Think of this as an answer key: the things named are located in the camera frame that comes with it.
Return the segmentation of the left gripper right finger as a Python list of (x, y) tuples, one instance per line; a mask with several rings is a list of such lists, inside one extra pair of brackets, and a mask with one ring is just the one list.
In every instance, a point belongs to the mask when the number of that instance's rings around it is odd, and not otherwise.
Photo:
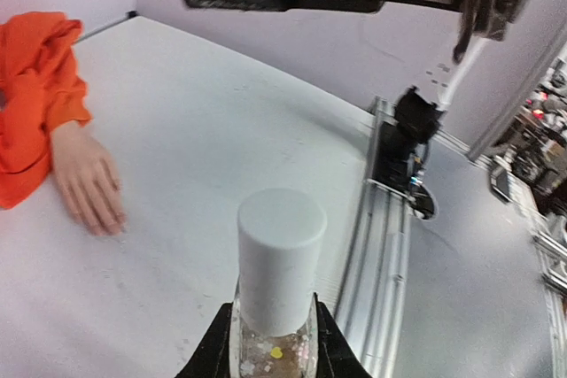
[(344, 337), (330, 310), (314, 293), (316, 378), (370, 378)]

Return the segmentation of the white nail polish cap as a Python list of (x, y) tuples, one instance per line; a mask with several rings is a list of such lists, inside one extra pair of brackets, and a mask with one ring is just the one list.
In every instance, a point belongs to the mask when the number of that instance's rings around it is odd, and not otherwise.
[(286, 336), (306, 322), (327, 227), (323, 208), (293, 189), (264, 189), (238, 207), (238, 289), (247, 326)]

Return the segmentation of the clear nail polish bottle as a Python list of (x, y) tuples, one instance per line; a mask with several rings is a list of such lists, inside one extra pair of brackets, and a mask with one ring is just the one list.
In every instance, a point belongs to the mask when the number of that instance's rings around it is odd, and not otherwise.
[(286, 336), (265, 336), (249, 328), (235, 291), (229, 324), (229, 376), (236, 378), (315, 378), (318, 362), (317, 298), (306, 322)]

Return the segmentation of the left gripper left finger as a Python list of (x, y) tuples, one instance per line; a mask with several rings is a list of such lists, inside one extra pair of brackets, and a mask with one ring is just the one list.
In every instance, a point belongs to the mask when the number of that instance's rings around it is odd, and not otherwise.
[(175, 378), (229, 377), (229, 330), (232, 306), (232, 303), (221, 305), (190, 360)]

